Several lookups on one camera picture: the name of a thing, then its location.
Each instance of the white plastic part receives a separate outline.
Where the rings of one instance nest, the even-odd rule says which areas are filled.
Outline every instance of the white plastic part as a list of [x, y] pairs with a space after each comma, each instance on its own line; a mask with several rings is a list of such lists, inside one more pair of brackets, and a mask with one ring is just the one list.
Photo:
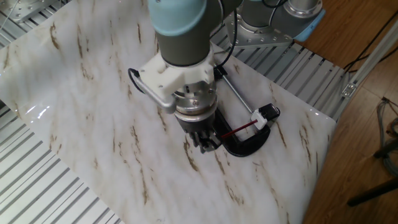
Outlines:
[[258, 109], [253, 112], [250, 119], [251, 121], [257, 120], [254, 125], [258, 130], [261, 130], [267, 124], [267, 120], [260, 114]]
[[141, 80], [158, 96], [165, 98], [184, 85], [205, 81], [214, 81], [214, 53], [210, 53], [204, 61], [189, 67], [171, 67], [166, 64], [160, 53], [155, 55], [139, 70]]

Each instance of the wooden floor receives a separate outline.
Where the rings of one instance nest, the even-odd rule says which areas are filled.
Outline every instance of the wooden floor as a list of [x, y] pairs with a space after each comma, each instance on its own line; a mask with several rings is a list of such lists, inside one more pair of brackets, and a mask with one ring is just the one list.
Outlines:
[[322, 1], [326, 15], [301, 44], [340, 67], [354, 60], [398, 10], [397, 0]]
[[[355, 59], [398, 9], [396, 0], [324, 3], [336, 11], [329, 10], [329, 17], [335, 16], [339, 24], [326, 18], [323, 25], [329, 28], [319, 27], [305, 46], [340, 66]], [[346, 205], [350, 197], [392, 178], [373, 153], [380, 145], [376, 107], [383, 96], [398, 103], [397, 62], [398, 53], [380, 63], [343, 112], [303, 223], [398, 223], [398, 190], [357, 207]], [[387, 106], [384, 123], [396, 117]], [[398, 162], [398, 154], [393, 157]]]

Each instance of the marble surface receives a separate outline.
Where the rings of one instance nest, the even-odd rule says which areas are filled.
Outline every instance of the marble surface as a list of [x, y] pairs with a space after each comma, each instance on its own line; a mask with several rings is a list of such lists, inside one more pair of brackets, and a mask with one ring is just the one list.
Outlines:
[[[335, 122], [231, 57], [249, 104], [281, 116], [249, 157], [201, 154], [129, 81], [156, 42], [145, 0], [72, 1], [0, 51], [0, 99], [126, 223], [300, 223]], [[232, 127], [249, 121], [224, 81], [218, 94]]]

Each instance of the red marking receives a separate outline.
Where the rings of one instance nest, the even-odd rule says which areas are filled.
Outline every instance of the red marking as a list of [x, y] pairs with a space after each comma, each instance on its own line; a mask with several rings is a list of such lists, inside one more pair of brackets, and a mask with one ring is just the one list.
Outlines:
[[222, 139], [226, 139], [226, 138], [232, 136], [233, 134], [235, 134], [236, 132], [238, 132], [238, 131], [240, 131], [240, 130], [242, 130], [242, 129], [245, 129], [245, 128], [249, 127], [250, 125], [256, 124], [256, 123], [257, 123], [257, 120], [252, 121], [252, 122], [250, 122], [250, 123], [248, 123], [248, 124], [245, 124], [244, 126], [241, 126], [240, 128], [237, 128], [237, 129], [231, 131], [230, 133], [224, 134], [221, 138], [222, 138]]

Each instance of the black stand leg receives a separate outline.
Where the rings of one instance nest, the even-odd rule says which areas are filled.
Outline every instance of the black stand leg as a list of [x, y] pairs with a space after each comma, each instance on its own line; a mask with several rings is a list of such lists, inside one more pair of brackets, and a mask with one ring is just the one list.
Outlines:
[[388, 145], [384, 146], [380, 150], [378, 150], [376, 153], [373, 154], [373, 156], [375, 158], [380, 158], [380, 157], [387, 155], [387, 153], [389, 153], [397, 148], [398, 148], [398, 138], [393, 140], [392, 142], [390, 142]]
[[388, 193], [391, 190], [395, 190], [397, 188], [398, 188], [398, 177], [349, 199], [347, 204], [350, 207], [353, 207], [368, 200], [371, 200], [372, 198]]

